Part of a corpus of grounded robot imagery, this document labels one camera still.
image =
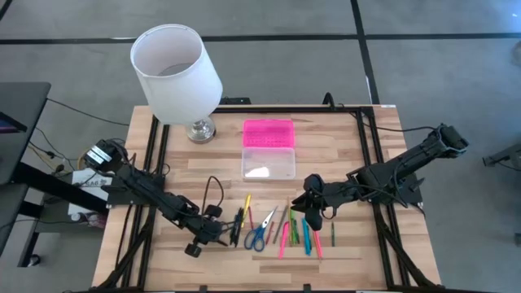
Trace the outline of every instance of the pink marker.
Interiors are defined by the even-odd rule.
[[[317,243],[317,252],[318,252],[318,259],[322,259],[322,245],[320,244],[320,236],[318,236],[318,231],[313,231],[315,236],[315,242]]]
[[[278,252],[278,258],[281,260],[284,256],[284,247],[286,246],[287,231],[289,230],[290,223],[284,223],[284,229],[282,230],[282,241],[280,242],[280,251]]]

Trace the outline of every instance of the blue pen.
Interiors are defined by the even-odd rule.
[[[311,242],[309,239],[309,231],[306,229],[308,224],[306,220],[302,218],[302,230],[304,231],[304,247],[306,249],[306,255],[311,256]]]

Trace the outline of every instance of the white lampshade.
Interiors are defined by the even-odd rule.
[[[222,83],[195,30],[180,24],[151,28],[132,45],[130,60],[161,123],[188,125],[219,105]]]

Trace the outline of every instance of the yellow pencil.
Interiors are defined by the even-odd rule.
[[[241,224],[241,228],[244,227],[244,220],[246,219],[246,215],[247,215],[247,207],[250,206],[250,199],[251,198],[252,198],[252,194],[247,194],[246,203],[244,203],[243,223]]]

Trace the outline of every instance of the floor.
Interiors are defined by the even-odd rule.
[[[511,58],[521,35],[495,34],[521,32],[521,1],[0,0],[0,6],[10,4],[3,18],[0,13],[0,42],[69,39],[61,45],[3,42],[0,81],[49,81],[50,98],[126,122],[133,106],[146,100],[129,62],[131,44],[108,44],[106,38],[137,37],[166,23],[189,25],[203,36],[354,35],[352,2],[368,35],[372,74],[357,39],[209,42],[223,95],[250,97],[254,103],[319,103],[330,91],[337,103],[378,98],[396,104],[404,128],[455,125],[470,141],[469,151],[418,172],[427,178],[422,193],[441,279],[458,289],[519,291],[521,248],[513,235],[521,231],[521,175],[485,168],[481,157],[521,140],[521,67]],[[447,33],[459,33],[460,39]],[[382,34],[398,37],[369,37]],[[72,38],[98,39],[72,44]],[[378,92],[373,88],[369,94],[368,81]],[[126,135],[125,127],[52,103],[38,126],[68,157],[100,138]],[[424,137],[407,133],[406,141],[413,146]],[[33,142],[48,147],[38,133]],[[46,169],[33,154],[24,160]],[[38,201],[40,195],[28,197]],[[37,244],[37,253],[45,257],[42,265],[16,268],[30,225],[20,222],[13,229],[0,259],[0,291],[88,288],[101,232],[45,235]]]

